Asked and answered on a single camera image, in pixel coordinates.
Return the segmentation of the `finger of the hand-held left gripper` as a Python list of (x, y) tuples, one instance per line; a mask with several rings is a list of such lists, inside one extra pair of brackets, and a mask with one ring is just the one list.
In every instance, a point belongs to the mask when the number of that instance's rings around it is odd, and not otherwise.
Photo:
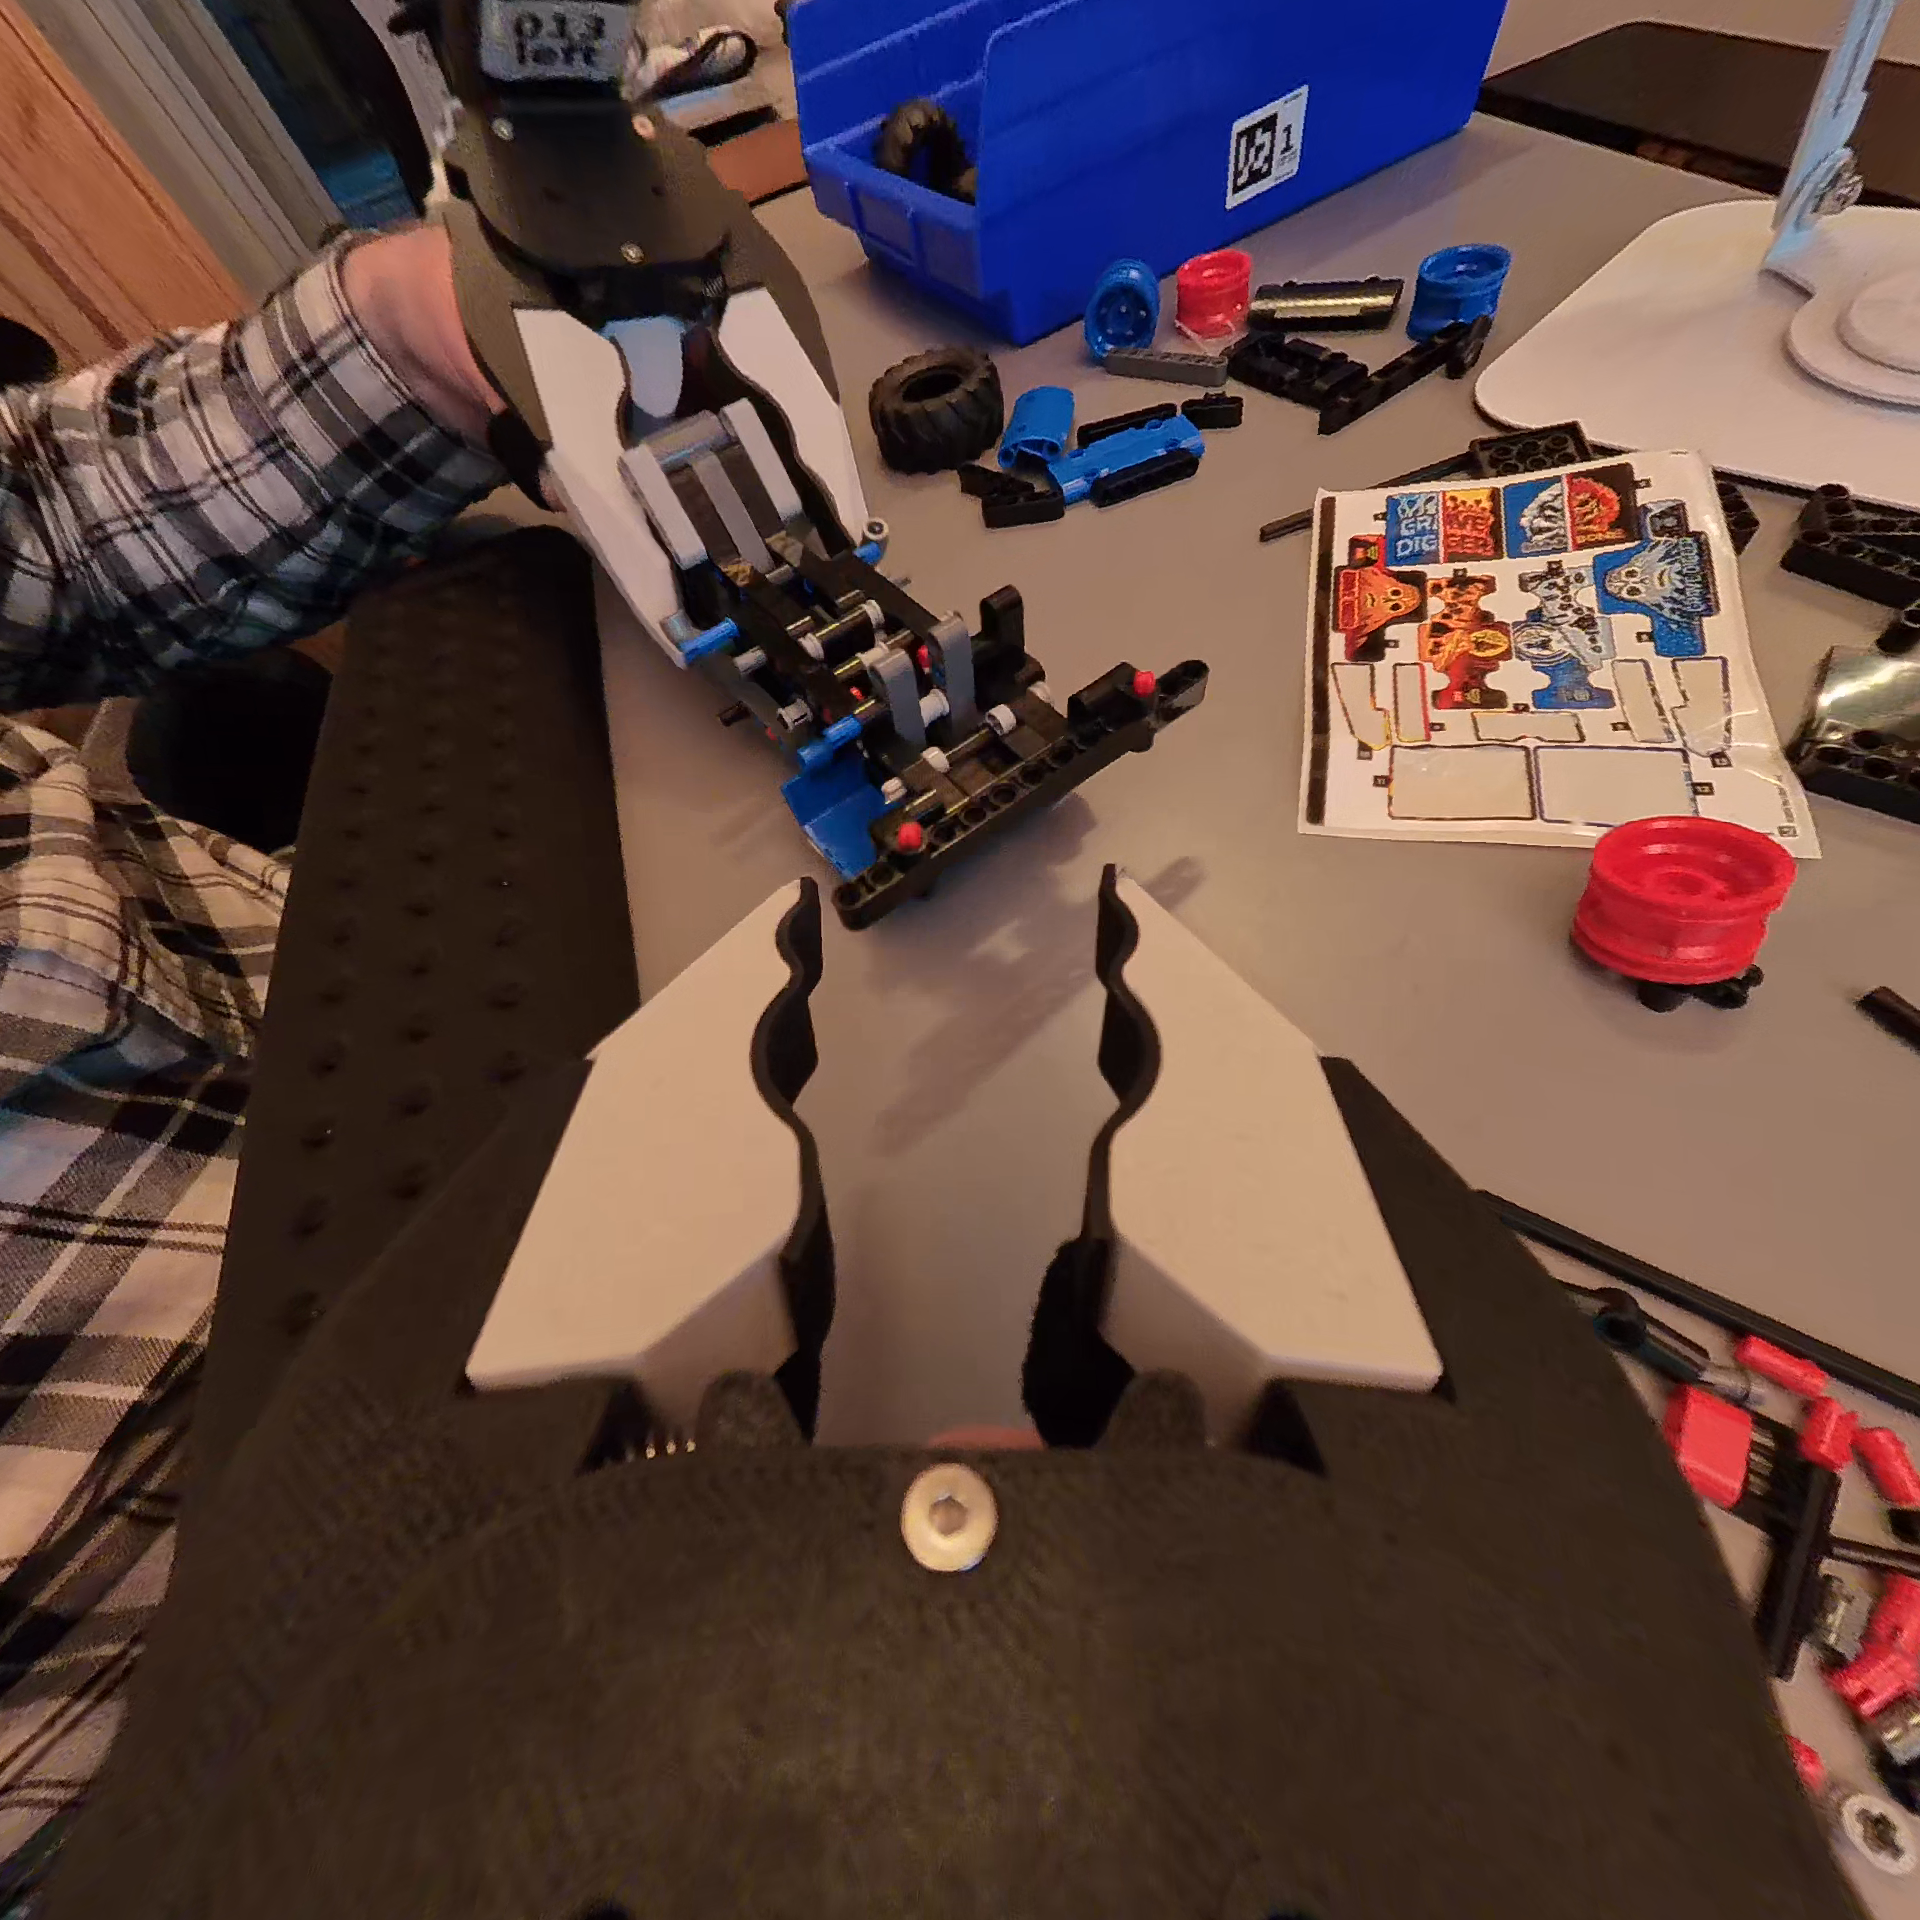
[(783, 480), (824, 542), (862, 545), (870, 510), (852, 426), (827, 376), (771, 289), (734, 291), (717, 349), (775, 450)]
[(693, 507), (720, 535), (735, 535), (728, 421), (713, 413), (675, 418), (686, 323), (616, 320), (598, 330), (563, 311), (523, 309), (518, 324), (550, 435), (550, 502), (679, 666), (731, 657), (735, 622), (686, 606), (686, 581), (713, 564)]

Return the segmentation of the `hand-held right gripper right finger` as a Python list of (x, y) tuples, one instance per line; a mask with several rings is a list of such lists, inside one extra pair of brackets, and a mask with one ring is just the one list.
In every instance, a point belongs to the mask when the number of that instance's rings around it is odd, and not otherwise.
[(1097, 1444), (1146, 1374), (1185, 1380), (1231, 1448), (1280, 1386), (1440, 1386), (1321, 1051), (1121, 868), (1096, 893), (1096, 981), (1109, 1112), (1026, 1339), (1044, 1444)]

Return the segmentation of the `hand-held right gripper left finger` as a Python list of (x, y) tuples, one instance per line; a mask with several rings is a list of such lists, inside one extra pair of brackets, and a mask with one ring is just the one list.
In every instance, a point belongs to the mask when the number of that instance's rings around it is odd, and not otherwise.
[(754, 1373), (814, 1436), (834, 1257), (798, 1103), (824, 960), (821, 890), (790, 883), (598, 1043), (469, 1386), (623, 1380), (687, 1430), (713, 1380)]

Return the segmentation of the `black toy vehicle chassis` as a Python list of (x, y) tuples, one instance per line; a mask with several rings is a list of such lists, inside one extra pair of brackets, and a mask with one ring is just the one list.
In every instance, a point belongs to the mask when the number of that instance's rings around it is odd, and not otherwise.
[(1007, 586), (982, 600), (976, 622), (926, 609), (883, 572), (880, 522), (867, 525), (862, 545), (827, 551), (752, 406), (737, 401), (713, 416), (734, 438), (723, 465), (734, 475), (735, 535), (720, 535), (693, 507), (713, 564), (686, 581), (686, 606), (734, 619), (735, 651), (686, 670), (725, 698), (723, 719), (754, 723), (781, 749), (790, 766), (781, 797), (794, 819), (788, 783), (863, 728), (891, 725), (917, 747), (927, 723), (974, 720), (990, 677), (1033, 657), (1025, 602)]

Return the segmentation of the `long black holed beam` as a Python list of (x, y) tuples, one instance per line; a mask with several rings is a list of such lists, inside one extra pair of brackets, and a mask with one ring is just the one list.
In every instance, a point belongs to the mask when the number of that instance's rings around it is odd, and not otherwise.
[[(1131, 693), (1140, 666), (1121, 659), (1063, 705), (1044, 664), (1025, 657), (995, 670), (971, 723), (927, 723), (912, 747), (891, 725), (870, 725), (788, 783), (788, 802), (838, 875), (832, 910), (850, 931), (867, 931), (927, 899), (943, 872), (976, 856), (1029, 814), (1067, 798), (1126, 755), (1158, 737), (1209, 693), (1209, 664), (1182, 659), (1142, 705)], [(926, 828), (926, 848), (901, 853), (901, 820)]]

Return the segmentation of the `person's left forearm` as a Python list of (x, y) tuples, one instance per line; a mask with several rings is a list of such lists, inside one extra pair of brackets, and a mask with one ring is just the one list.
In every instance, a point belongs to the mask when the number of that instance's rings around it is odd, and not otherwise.
[(5, 715), (320, 632), (506, 484), (353, 318), (363, 237), (243, 320), (5, 392)]

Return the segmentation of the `blue toy wheel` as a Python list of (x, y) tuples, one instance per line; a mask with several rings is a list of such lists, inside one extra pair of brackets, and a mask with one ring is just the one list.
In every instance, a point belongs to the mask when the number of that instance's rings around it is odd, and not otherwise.
[(1160, 275), (1135, 256), (1121, 256), (1102, 267), (1088, 293), (1084, 341), (1096, 362), (1116, 354), (1140, 354), (1158, 347), (1163, 320)]
[(1427, 341), (1443, 328), (1491, 318), (1510, 266), (1510, 248), (1491, 241), (1453, 244), (1427, 253), (1413, 285), (1409, 336)]

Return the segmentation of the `black perforated board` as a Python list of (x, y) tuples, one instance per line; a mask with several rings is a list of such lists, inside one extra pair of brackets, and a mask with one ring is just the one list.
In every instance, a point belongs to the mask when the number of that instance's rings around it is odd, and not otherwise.
[(346, 624), (257, 1048), (206, 1456), (520, 1085), (639, 1001), (594, 566), (553, 527), (501, 534)]

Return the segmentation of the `long black axle rod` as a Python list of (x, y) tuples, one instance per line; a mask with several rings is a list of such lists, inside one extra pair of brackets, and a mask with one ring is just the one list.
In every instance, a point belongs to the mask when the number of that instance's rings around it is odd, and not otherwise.
[(1620, 1280), (1627, 1287), (1648, 1291), (1673, 1308), (1684, 1308), (1696, 1317), (1711, 1322), (1722, 1333), (1766, 1339), (1774, 1346), (1824, 1368), (1833, 1380), (1859, 1390), (1889, 1409), (1919, 1417), (1915, 1380), (1840, 1349), (1838, 1344), (1804, 1333), (1792, 1322), (1771, 1317), (1760, 1308), (1747, 1308), (1709, 1287), (1684, 1280), (1667, 1268), (1641, 1262), (1620, 1248), (1600, 1242), (1598, 1237), (1570, 1229), (1563, 1220), (1525, 1210), (1522, 1204), (1510, 1203), (1486, 1187), (1480, 1187), (1480, 1199), (1491, 1207), (1507, 1231), (1539, 1248), (1563, 1253), (1570, 1262), (1580, 1262), (1581, 1267), (1611, 1280)]

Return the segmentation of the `pile of small toy pieces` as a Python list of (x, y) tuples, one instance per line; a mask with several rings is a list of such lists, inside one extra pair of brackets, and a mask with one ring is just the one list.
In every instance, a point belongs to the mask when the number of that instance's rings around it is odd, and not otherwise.
[(1844, 1867), (1915, 1885), (1915, 1448), (1865, 1425), (1811, 1355), (1742, 1335), (1716, 1353), (1624, 1287), (1570, 1297), (1614, 1355), (1659, 1390), (1665, 1445), (1709, 1521), (1749, 1547), (1752, 1627), (1791, 1711), (1833, 1707), (1838, 1757), (1786, 1729), (1811, 1812)]

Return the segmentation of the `light wooden cabinet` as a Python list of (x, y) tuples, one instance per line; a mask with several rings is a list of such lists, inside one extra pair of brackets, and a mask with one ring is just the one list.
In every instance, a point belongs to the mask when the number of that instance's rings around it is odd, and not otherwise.
[(66, 368), (251, 307), (58, 51), (2, 4), (2, 311)]

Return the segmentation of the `cluster of black toy beams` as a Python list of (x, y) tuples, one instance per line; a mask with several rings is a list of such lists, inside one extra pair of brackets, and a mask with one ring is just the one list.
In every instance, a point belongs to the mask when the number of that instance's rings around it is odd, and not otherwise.
[(1324, 438), (1370, 418), (1435, 372), (1467, 376), (1486, 349), (1493, 315), (1455, 320), (1397, 359), (1368, 368), (1347, 352), (1307, 340), (1261, 334), (1241, 341), (1225, 361), (1228, 376), (1317, 413)]

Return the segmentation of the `person in plaid shirt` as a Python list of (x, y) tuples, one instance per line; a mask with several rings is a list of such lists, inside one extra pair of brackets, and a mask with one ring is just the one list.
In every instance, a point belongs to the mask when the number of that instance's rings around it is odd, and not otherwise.
[(2, 1859), (46, 1871), (174, 1568), (289, 862), (2, 732)]

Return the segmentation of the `white stand base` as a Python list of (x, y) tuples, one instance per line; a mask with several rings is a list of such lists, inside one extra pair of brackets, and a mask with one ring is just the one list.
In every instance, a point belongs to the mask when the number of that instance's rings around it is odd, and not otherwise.
[(1914, 510), (1915, 226), (1857, 207), (1771, 267), (1771, 203), (1667, 215), (1502, 349), (1474, 398), (1504, 426), (1574, 420), (1605, 448)]

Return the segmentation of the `flat metal support bar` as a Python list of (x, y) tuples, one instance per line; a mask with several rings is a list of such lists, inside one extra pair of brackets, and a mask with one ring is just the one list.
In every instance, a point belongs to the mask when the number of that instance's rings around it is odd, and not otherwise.
[(1871, 77), (1899, 3), (1854, 3), (1825, 59), (1811, 107), (1792, 149), (1792, 167), (1774, 207), (1771, 244), (1761, 270), (1792, 278), (1824, 221), (1859, 203), (1863, 180), (1854, 133)]

